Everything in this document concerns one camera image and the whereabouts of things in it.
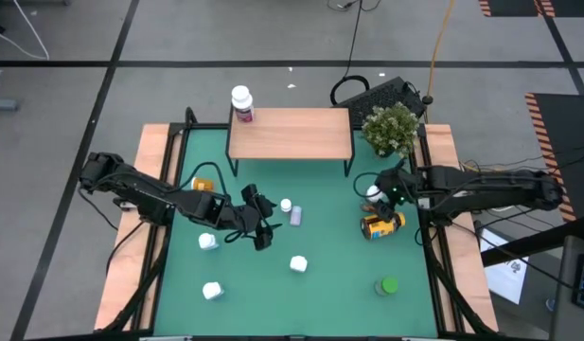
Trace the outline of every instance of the white power cord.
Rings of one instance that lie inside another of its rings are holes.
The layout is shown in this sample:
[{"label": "white power cord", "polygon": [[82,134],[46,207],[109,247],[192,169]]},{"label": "white power cord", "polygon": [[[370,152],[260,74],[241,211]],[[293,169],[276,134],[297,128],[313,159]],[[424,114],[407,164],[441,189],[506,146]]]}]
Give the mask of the white power cord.
[{"label": "white power cord", "polygon": [[25,21],[27,22],[28,26],[30,27],[30,29],[33,31],[33,34],[35,35],[35,38],[37,38],[37,41],[39,42],[39,45],[42,46],[42,49],[44,50],[45,56],[41,57],[41,56],[36,56],[32,53],[26,52],[23,48],[21,48],[18,44],[16,44],[14,41],[12,41],[10,38],[4,36],[3,34],[0,33],[0,38],[5,40],[6,42],[14,45],[16,48],[18,48],[22,53],[26,54],[28,57],[30,58],[34,58],[34,59],[38,59],[38,60],[43,60],[43,61],[49,61],[49,53],[47,52],[47,49],[45,48],[44,42],[42,41],[42,39],[39,37],[39,34],[37,34],[37,31],[35,30],[35,27],[30,23],[30,21],[27,18],[27,15],[25,14],[25,12],[23,11],[23,9],[20,7],[20,4],[18,4],[18,0],[12,0],[14,2],[14,5],[16,5],[16,7],[18,8],[18,10],[20,11],[20,14],[23,15],[23,18],[25,18]]}]

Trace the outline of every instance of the white block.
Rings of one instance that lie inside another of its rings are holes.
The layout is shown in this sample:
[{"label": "white block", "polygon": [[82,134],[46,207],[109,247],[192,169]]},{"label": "white block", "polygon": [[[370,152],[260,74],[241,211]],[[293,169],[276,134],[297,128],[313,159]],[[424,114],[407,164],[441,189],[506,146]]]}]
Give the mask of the white block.
[{"label": "white block", "polygon": [[202,250],[212,250],[218,247],[218,243],[216,242],[216,236],[209,233],[202,233],[199,236],[199,247]]},{"label": "white block", "polygon": [[309,261],[302,256],[294,256],[292,257],[292,261],[290,261],[290,269],[299,273],[307,271],[308,265]]},{"label": "white block", "polygon": [[218,282],[207,282],[204,285],[205,299],[210,300],[224,294],[224,290]]}]

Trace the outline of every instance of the green plant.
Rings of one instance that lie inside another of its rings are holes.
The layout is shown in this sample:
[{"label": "green plant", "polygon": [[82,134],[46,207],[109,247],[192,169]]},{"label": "green plant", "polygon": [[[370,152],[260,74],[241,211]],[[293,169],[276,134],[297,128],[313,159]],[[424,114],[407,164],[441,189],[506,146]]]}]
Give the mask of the green plant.
[{"label": "green plant", "polygon": [[417,117],[405,105],[397,102],[392,108],[374,107],[374,114],[363,123],[363,137],[379,156],[397,152],[408,155],[417,135]]}]

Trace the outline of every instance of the green table surface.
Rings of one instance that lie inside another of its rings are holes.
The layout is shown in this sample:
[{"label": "green table surface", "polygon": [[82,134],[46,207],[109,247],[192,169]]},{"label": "green table surface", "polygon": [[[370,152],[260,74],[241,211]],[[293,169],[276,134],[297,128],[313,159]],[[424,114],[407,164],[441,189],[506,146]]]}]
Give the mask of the green table surface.
[{"label": "green table surface", "polygon": [[[355,161],[344,177],[342,161],[240,160],[235,178],[224,148],[225,130],[193,130],[182,178],[201,162],[214,161],[222,170],[234,205],[240,190],[255,183],[275,203],[289,198],[303,209],[302,224],[291,226],[278,207],[269,219],[283,223],[273,245],[257,252],[251,240],[224,243],[230,231],[216,231],[177,215],[172,226],[168,260],[155,320],[155,335],[290,335],[436,337],[433,303],[424,251],[414,242],[416,208],[399,208],[407,223],[400,231],[367,241],[359,221],[366,215],[354,194],[354,177],[364,171],[394,166],[398,157],[378,158],[355,133]],[[213,179],[212,168],[199,176]],[[361,190],[374,176],[359,181]],[[221,247],[203,251],[198,237],[216,235]],[[290,269],[293,256],[304,256],[306,273]],[[398,279],[398,291],[378,296],[377,280]],[[224,295],[208,301],[203,286],[219,282]]]}]

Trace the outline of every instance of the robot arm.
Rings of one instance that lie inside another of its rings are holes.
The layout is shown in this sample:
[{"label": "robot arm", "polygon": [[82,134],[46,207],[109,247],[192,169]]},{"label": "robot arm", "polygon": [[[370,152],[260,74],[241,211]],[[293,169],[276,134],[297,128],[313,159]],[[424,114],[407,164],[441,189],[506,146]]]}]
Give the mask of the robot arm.
[{"label": "robot arm", "polygon": [[[253,239],[258,251],[271,245],[273,229],[280,226],[266,222],[275,205],[258,193],[254,184],[241,191],[245,205],[233,206],[228,194],[175,188],[136,170],[113,153],[90,153],[81,171],[80,187],[90,194],[95,190],[115,193],[136,205],[140,218],[152,224],[168,224],[176,209],[193,223],[238,231],[240,236]],[[248,235],[252,232],[256,232],[255,237]]]},{"label": "robot arm", "polygon": [[383,170],[375,185],[392,210],[405,201],[431,212],[435,224],[449,225],[462,212],[522,205],[551,210],[562,202],[562,187],[543,171],[462,171],[453,167],[418,168],[416,175],[402,161]]}]

